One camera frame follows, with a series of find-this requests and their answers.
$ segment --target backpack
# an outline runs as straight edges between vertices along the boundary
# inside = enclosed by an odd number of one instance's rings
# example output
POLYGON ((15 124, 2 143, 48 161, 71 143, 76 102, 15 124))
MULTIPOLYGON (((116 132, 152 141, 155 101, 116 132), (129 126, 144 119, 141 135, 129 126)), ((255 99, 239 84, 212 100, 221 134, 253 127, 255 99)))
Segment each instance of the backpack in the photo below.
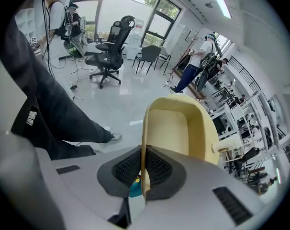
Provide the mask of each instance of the backpack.
POLYGON ((70 15, 69 15, 69 11, 64 7, 64 20, 62 22, 62 25, 60 26, 60 28, 55 29, 55 35, 61 37, 62 40, 66 40, 69 39, 72 33, 72 25, 70 23, 70 15))

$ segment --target office chair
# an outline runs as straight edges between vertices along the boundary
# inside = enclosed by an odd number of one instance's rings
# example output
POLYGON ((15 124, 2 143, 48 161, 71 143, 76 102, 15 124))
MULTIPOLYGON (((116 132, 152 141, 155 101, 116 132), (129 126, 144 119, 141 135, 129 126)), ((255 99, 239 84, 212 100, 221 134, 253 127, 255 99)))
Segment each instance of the office chair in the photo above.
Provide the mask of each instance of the office chair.
POLYGON ((131 29, 134 27, 134 24, 133 26, 130 26, 131 22, 134 23, 134 19, 135 18, 130 15, 124 16, 120 21, 121 29, 116 36, 115 43, 105 42, 108 46, 108 52, 95 53, 93 57, 86 61, 87 65, 97 66, 101 71, 104 70, 103 72, 94 73, 89 76, 90 79, 92 79, 93 76, 103 76, 99 84, 100 89, 103 88, 102 83, 107 77, 117 80, 119 84, 122 83, 121 80, 112 75, 112 73, 116 72, 119 74, 118 69, 123 64, 123 44, 131 29))
POLYGON ((121 22, 120 21, 114 22, 113 26, 111 26, 110 28, 110 34, 108 36, 107 41, 101 40, 100 44, 95 45, 95 47, 101 51, 107 52, 109 50, 109 47, 107 44, 105 44, 105 42, 115 43, 116 37, 118 36, 118 33, 120 32, 120 30, 121 30, 121 22))

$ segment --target white shirt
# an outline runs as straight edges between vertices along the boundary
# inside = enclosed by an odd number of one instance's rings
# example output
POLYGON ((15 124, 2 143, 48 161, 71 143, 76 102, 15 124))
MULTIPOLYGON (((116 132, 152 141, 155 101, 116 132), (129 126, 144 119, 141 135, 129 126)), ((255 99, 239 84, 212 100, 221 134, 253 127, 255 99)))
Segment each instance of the white shirt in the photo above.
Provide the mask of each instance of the white shirt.
POLYGON ((201 62, 201 60, 208 54, 211 52, 215 52, 216 48, 214 43, 211 43, 210 41, 204 41, 200 47, 200 49, 202 49, 204 51, 204 54, 202 56, 191 56, 190 59, 190 64, 199 67, 199 64, 201 62))
MULTIPOLYGON (((61 2, 55 2, 51 9, 49 10, 50 13, 50 26, 49 26, 49 16, 46 12, 46 23, 47 23, 47 32, 49 33, 48 30, 54 30, 54 29, 58 29, 62 26, 62 23, 64 21, 64 17, 65 17, 65 13, 64 13, 64 6, 61 2)), ((61 37, 54 35, 50 44, 49 44, 49 57, 55 58, 55 57, 59 57, 60 55, 60 48, 64 47, 63 46, 63 40, 61 39, 61 37)), ((43 46, 43 53, 45 52, 47 48, 47 43, 44 44, 43 46)))

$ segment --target black pants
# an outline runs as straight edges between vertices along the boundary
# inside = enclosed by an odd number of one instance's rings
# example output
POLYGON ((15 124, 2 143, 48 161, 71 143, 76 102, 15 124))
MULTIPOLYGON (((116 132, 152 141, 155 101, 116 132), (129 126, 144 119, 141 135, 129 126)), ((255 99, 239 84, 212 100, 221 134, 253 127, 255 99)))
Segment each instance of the black pants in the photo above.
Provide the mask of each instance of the black pants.
POLYGON ((203 69, 188 64, 181 76, 177 87, 175 88, 175 92, 179 93, 184 90, 202 71, 203 69))
POLYGON ((112 138, 110 132, 90 120, 43 65, 34 64, 37 91, 30 101, 37 116, 33 125, 25 124, 19 135, 47 150, 52 160, 95 155, 90 146, 76 147, 64 140, 106 143, 112 138))

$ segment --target white tiled floor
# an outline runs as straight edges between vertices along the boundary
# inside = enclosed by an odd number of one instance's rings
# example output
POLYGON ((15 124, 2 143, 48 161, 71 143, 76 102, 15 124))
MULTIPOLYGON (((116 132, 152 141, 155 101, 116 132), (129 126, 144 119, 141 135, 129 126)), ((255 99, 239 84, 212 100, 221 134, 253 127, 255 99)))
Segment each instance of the white tiled floor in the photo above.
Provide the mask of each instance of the white tiled floor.
MULTIPOLYGON (((169 87, 163 86, 169 79, 169 75, 163 75, 165 66, 160 69, 157 64, 156 70, 152 66, 146 75, 149 66, 146 62, 143 69, 139 69, 136 74, 136 66, 132 68, 133 61, 125 60, 118 75, 122 84, 118 85, 116 80, 108 78, 103 83, 103 89, 100 89, 98 84, 102 77, 93 78, 92 81, 89 79, 90 73, 98 71, 95 66, 79 62, 75 64, 71 59, 66 61, 65 67, 59 71, 72 82, 77 79, 76 73, 71 74, 76 71, 76 64, 79 68, 83 68, 78 71, 79 82, 77 89, 74 90, 76 97, 74 102, 90 119, 111 132, 123 135, 122 141, 116 144, 88 144, 100 152, 140 145, 146 108, 154 99, 170 94, 169 87)), ((65 61, 62 60, 60 65, 64 66, 64 64, 65 61)), ((176 85, 179 77, 175 73, 173 76, 174 80, 171 81, 176 85)), ((185 89, 185 93, 194 97, 189 89, 185 89)))

